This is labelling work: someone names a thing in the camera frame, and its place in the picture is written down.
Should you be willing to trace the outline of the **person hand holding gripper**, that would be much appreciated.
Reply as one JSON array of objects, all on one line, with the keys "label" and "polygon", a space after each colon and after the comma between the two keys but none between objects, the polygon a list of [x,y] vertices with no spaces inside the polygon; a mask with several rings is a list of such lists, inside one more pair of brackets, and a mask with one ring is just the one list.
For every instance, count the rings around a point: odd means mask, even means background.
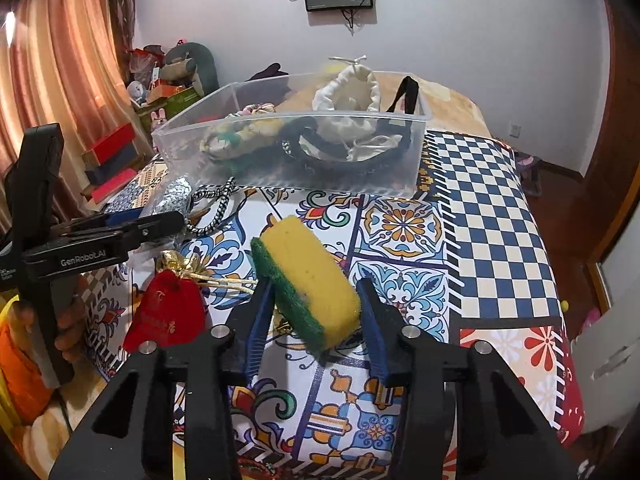
[{"label": "person hand holding gripper", "polygon": [[[72,364],[78,362],[84,352],[81,339],[86,325],[85,317],[85,304],[78,295],[75,295],[70,306],[58,315],[60,333],[54,345],[56,350],[62,353],[62,357]],[[29,359],[34,358],[32,326],[35,318],[35,311],[29,304],[14,301],[9,307],[8,321],[12,340]]]}]

